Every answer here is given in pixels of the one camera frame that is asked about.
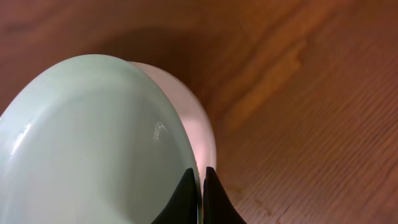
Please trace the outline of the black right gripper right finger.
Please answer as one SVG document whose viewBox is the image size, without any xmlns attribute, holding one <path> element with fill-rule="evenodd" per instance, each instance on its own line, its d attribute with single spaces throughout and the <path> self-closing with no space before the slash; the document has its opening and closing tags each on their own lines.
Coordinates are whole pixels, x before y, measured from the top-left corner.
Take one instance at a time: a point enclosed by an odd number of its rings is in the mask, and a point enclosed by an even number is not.
<svg viewBox="0 0 398 224">
<path fill-rule="evenodd" d="M 206 168 L 203 185 L 204 224 L 246 224 L 233 207 L 214 168 Z"/>
</svg>

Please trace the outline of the white plate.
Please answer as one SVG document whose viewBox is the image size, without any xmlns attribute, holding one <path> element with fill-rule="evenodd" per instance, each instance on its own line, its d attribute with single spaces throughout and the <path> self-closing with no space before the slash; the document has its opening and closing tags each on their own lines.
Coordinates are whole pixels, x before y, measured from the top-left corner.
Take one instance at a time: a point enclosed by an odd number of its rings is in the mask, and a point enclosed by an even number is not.
<svg viewBox="0 0 398 224">
<path fill-rule="evenodd" d="M 165 93 L 187 133 L 203 184 L 206 168 L 216 168 L 216 143 L 210 120 L 192 91 L 172 74 L 145 63 L 132 63 L 147 74 Z"/>
</svg>

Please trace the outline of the mint green plate top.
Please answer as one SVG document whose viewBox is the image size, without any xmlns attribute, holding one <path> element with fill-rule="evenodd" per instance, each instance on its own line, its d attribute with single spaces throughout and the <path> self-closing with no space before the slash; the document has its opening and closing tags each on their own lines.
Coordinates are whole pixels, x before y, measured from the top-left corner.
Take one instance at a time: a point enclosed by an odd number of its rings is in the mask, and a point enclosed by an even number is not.
<svg viewBox="0 0 398 224">
<path fill-rule="evenodd" d="M 152 79 L 120 58 L 73 57 L 1 115 L 1 222 L 150 223 L 196 166 Z"/>
</svg>

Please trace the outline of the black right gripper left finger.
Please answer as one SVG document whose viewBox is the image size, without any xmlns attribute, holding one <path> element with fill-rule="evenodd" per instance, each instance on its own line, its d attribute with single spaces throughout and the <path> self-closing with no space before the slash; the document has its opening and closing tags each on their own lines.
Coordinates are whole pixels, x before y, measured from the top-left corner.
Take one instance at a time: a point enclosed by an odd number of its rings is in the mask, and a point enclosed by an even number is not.
<svg viewBox="0 0 398 224">
<path fill-rule="evenodd" d="M 197 224 L 197 221 L 197 186 L 193 169 L 188 168 L 180 179 L 169 202 L 152 224 Z"/>
</svg>

